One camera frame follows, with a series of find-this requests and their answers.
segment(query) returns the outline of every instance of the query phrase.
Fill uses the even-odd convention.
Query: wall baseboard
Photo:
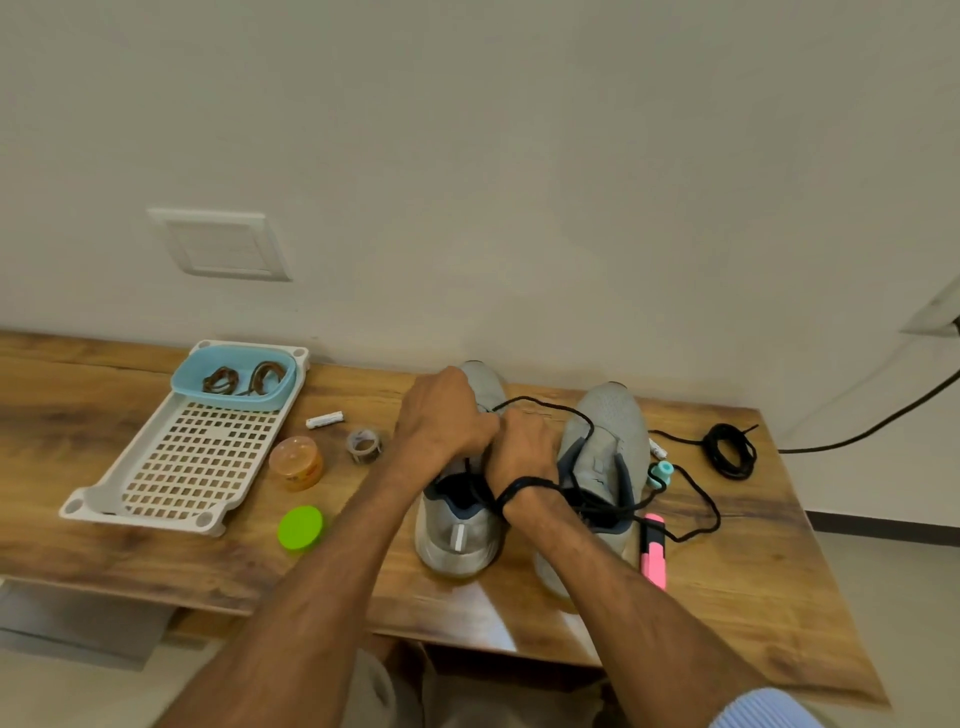
[[[845,533],[849,536],[869,536],[874,539],[912,541],[916,544],[936,546],[960,546],[960,527],[953,525],[888,521],[822,511],[807,511],[806,516],[810,519],[813,530],[825,533]]]

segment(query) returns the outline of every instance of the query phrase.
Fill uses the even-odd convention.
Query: highlighter
[[[660,516],[648,514],[643,517],[640,532],[640,573],[661,589],[666,589],[666,536],[662,528],[649,522],[663,524]]]

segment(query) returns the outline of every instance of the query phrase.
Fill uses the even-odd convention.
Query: tiled floor
[[[960,548],[834,534],[819,538],[895,711],[814,710],[825,724],[840,728],[957,725]],[[149,726],[212,653],[212,647],[193,651],[161,645],[144,671],[134,673],[0,651],[0,723]],[[50,698],[54,692],[56,700]]]

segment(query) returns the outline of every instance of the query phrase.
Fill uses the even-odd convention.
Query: plastic jar
[[[270,470],[291,491],[303,491],[324,474],[324,457],[311,438],[288,437],[270,453]]]

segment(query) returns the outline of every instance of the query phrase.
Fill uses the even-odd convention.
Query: shirt sleeve
[[[823,728],[800,703],[783,691],[761,688],[740,695],[710,728]]]

